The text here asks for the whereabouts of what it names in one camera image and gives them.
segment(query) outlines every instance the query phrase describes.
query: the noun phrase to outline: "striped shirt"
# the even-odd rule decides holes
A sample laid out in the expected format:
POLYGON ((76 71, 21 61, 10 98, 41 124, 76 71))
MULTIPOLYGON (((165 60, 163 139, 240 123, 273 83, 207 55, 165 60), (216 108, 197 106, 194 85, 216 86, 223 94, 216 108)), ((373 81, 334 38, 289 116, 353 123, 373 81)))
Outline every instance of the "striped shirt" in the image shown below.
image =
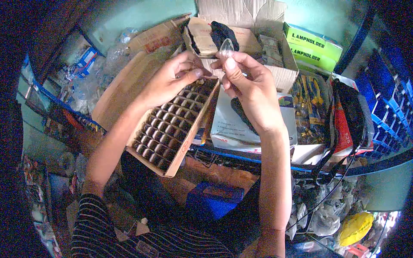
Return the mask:
POLYGON ((71 242, 72 257, 234 257, 209 234, 181 227, 159 227, 119 241, 102 199, 83 194, 71 242))

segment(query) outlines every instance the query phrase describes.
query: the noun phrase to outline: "yellow plastic bag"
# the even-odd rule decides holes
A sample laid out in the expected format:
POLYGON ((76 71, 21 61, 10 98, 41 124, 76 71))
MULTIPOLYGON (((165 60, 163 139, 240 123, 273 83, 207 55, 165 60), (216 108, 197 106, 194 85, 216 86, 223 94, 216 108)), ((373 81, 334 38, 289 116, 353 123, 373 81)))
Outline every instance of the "yellow plastic bag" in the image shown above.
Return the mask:
POLYGON ((349 246, 361 240, 373 225, 373 214, 361 212, 344 222, 340 233, 340 245, 349 246))

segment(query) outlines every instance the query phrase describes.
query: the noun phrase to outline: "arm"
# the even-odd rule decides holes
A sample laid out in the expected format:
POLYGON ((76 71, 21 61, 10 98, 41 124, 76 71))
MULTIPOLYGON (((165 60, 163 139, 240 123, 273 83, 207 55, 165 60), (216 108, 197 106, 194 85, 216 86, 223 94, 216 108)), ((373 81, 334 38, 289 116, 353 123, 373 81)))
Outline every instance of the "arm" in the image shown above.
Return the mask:
POLYGON ((126 142, 143 114, 173 99, 186 85, 201 76, 211 75, 202 62, 185 51, 168 60, 152 77, 132 104, 121 114, 101 145, 90 157, 83 193, 103 196, 103 189, 113 173, 126 142))
POLYGON ((239 52, 211 67, 225 68, 222 79, 225 92, 239 98, 261 138, 261 236, 256 257, 285 257, 285 228, 292 203, 290 145, 273 76, 262 64, 239 52), (244 77, 240 68, 249 75, 244 77))

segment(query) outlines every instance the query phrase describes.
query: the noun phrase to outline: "green box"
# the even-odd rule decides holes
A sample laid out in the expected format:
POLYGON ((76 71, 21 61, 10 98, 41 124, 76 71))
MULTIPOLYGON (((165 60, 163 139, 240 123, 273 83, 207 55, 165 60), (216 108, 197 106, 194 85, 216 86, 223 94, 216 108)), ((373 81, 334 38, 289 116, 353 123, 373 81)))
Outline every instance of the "green box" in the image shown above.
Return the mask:
POLYGON ((336 62, 338 62, 341 52, 343 52, 343 47, 335 40, 305 28, 284 22, 284 32, 288 43, 314 50, 336 62))
POLYGON ((327 71, 333 71, 336 61, 312 49, 289 43, 295 59, 320 67, 327 71))

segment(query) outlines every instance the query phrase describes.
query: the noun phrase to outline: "plastic bulb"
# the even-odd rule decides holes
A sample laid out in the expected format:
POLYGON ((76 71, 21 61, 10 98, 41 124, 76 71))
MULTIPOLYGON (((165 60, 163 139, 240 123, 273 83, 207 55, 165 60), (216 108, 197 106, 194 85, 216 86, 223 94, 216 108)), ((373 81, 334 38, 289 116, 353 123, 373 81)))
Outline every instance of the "plastic bulb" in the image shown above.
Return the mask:
POLYGON ((229 38, 224 40, 224 43, 222 43, 218 54, 223 58, 229 58, 234 54, 234 45, 229 38))

